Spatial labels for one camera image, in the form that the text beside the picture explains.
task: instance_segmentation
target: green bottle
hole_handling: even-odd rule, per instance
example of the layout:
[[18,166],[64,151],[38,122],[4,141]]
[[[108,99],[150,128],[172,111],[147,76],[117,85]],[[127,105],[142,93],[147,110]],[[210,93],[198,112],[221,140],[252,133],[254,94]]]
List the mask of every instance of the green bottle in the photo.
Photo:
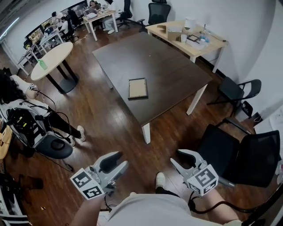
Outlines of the green bottle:
[[39,65],[44,69],[46,70],[47,69],[47,65],[44,63],[43,60],[38,60],[39,61]]

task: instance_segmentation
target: box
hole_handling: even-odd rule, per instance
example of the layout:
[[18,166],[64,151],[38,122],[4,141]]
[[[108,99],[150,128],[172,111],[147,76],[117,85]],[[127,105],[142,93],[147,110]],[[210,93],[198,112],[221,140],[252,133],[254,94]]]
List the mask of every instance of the box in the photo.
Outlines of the box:
[[181,27],[181,26],[166,26],[166,25],[158,25],[157,27],[162,29],[162,32],[167,34],[167,39],[169,41],[181,41],[181,35],[191,34],[189,32],[189,28]]

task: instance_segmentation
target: black pants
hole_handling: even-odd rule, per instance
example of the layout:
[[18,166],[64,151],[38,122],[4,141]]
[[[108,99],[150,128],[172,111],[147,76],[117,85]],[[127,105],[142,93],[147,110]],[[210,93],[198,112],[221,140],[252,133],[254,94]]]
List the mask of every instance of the black pants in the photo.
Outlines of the black pants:
[[50,112],[50,115],[48,117],[44,118],[44,126],[45,126],[47,131],[51,131],[51,128],[50,128],[50,126],[51,126],[53,128],[56,128],[56,129],[59,129],[59,130],[65,132],[65,133],[68,133],[68,134],[72,135],[75,138],[81,138],[80,131],[76,130],[71,125],[69,126],[69,124],[65,120],[63,120],[51,108],[48,108],[48,112]]
[[175,193],[173,193],[173,192],[171,192],[171,191],[165,190],[163,187],[158,187],[158,188],[155,190],[155,193],[156,193],[156,194],[166,194],[166,195],[172,195],[172,196],[177,196],[177,197],[179,197],[179,196],[176,195]]

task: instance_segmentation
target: white sneaker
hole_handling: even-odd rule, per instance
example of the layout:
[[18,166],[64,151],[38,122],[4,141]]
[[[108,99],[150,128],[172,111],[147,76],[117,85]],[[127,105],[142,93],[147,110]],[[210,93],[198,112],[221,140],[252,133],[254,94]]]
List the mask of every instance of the white sneaker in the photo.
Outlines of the white sneaker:
[[71,140],[70,145],[71,145],[72,147],[74,147],[74,146],[76,145],[75,140],[74,140],[74,137],[73,137],[73,136],[69,136],[69,139]]
[[155,188],[158,188],[158,187],[165,188],[165,183],[166,183],[166,179],[165,179],[164,173],[159,172],[156,175],[156,186],[155,186]]
[[108,34],[112,34],[114,32],[114,29],[108,31]]
[[81,125],[79,125],[77,130],[80,131],[80,135],[81,135],[81,137],[78,140],[80,142],[84,142],[85,141],[84,128]]

